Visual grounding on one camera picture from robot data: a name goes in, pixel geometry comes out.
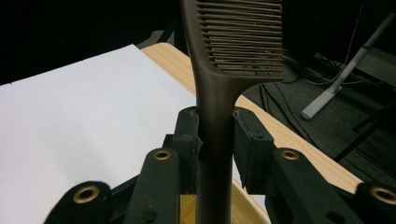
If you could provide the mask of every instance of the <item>black comb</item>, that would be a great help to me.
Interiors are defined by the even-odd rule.
[[[280,3],[181,0],[204,142],[197,224],[231,222],[234,105],[246,89],[282,80]]]

